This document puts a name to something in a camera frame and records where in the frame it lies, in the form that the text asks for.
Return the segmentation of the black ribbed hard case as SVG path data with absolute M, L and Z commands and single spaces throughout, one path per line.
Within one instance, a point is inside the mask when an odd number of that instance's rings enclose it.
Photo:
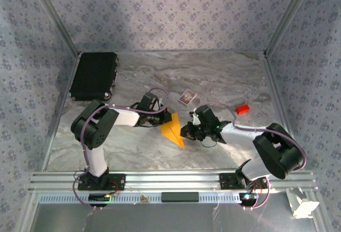
M 76 101 L 107 101 L 112 97 L 118 71 L 114 52 L 85 52 L 79 62 L 69 93 Z

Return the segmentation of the wide aluminium rail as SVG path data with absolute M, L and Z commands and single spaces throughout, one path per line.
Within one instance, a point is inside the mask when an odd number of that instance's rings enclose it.
M 221 190 L 218 175 L 231 170 L 150 170 L 117 171 L 111 174 L 126 175 L 125 188 L 122 191 L 162 192 L 162 191 L 238 191 Z M 316 191 L 318 186 L 311 171 L 299 171 L 288 175 L 284 180 L 270 176 L 265 179 L 268 189 L 255 189 L 257 192 L 279 193 L 290 187 L 300 187 L 302 191 Z M 78 182 L 73 172 L 39 172 L 30 178 L 28 189 L 41 193 L 71 192 L 77 189 Z

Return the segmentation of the white plastic bracket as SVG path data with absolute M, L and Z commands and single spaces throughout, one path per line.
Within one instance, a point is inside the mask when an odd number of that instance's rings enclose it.
M 310 200 L 300 187 L 286 189 L 286 194 L 295 219 L 312 219 L 312 212 L 319 206 L 319 201 Z

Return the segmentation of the aluminium frame bar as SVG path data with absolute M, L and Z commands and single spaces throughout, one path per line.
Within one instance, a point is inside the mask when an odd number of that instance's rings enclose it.
M 275 80 L 275 76 L 273 73 L 273 69 L 271 67 L 271 63 L 269 62 L 267 52 L 263 52 L 264 55 L 264 69 L 266 74 L 266 79 L 269 85 L 269 89 L 271 91 L 271 98 L 273 101 L 273 105 L 275 108 L 276 115 L 281 122 L 282 126 L 286 129 L 286 131 L 292 136 L 295 140 L 294 132 L 291 129 L 291 125 L 288 119 L 288 114 L 285 109 L 285 103 L 283 101 L 280 88 Z
M 63 107 L 69 95 L 69 89 L 72 85 L 72 80 L 75 76 L 75 73 L 79 64 L 79 57 L 81 55 L 82 53 L 78 52 L 76 53 L 75 57 L 72 59 L 72 66 L 70 68 L 70 72 L 66 73 L 66 82 L 62 84 L 62 92 L 60 93 L 57 103 L 55 105 L 55 110 L 52 116 L 52 120 L 48 127 L 47 138 L 44 142 L 46 150 L 44 152 L 44 159 L 42 162 L 42 167 L 40 169 L 40 171 L 42 172 L 46 172 L 47 170 L 48 162 L 49 162 L 50 155 L 51 155 L 52 144 L 53 144 L 54 138 L 58 130 L 58 126 L 59 126 L 60 119 L 62 116 Z

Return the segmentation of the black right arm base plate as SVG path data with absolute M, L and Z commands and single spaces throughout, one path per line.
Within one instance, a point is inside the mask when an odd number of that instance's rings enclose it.
M 251 189 L 253 186 L 256 189 L 268 189 L 265 179 L 251 181 L 236 173 L 220 173 L 218 178 L 222 190 Z

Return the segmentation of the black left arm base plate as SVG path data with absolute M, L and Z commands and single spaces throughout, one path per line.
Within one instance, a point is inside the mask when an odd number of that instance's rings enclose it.
M 90 173 L 80 177 L 77 189 L 80 191 L 116 191 L 124 190 L 126 175 L 123 173 L 103 174 L 95 177 Z

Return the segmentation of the small purple card box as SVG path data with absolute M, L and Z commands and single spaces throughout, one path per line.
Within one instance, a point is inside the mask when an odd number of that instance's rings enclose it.
M 181 96 L 179 97 L 178 101 L 186 106 L 188 106 L 193 100 L 194 98 L 197 96 L 197 94 L 190 90 L 190 89 L 186 89 Z

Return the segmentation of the yellow paper sheet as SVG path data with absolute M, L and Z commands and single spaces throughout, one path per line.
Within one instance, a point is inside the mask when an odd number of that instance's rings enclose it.
M 160 126 L 161 134 L 177 146 L 185 149 L 183 138 L 181 137 L 181 125 L 178 113 L 172 114 L 172 120 Z

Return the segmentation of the black rectangular bar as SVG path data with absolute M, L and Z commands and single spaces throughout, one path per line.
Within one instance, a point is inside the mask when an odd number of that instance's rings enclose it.
M 162 203 L 198 203 L 198 192 L 163 192 L 161 193 Z

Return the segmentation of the aluminium frame post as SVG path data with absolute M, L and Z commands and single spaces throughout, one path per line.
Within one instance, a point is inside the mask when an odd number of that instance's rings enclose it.
M 269 58 L 277 48 L 279 42 L 283 38 L 289 24 L 294 18 L 303 0 L 290 0 L 286 9 L 284 10 L 274 33 L 269 39 L 269 42 L 264 50 L 264 56 Z
M 71 39 L 71 36 L 67 32 L 66 27 L 64 26 L 60 16 L 58 15 L 57 10 L 55 9 L 51 0 L 39 0 L 44 7 L 45 11 L 47 12 L 50 20 L 54 24 L 57 32 L 61 36 L 62 40 L 64 41 L 66 47 L 69 51 L 75 56 L 78 56 L 78 51 Z

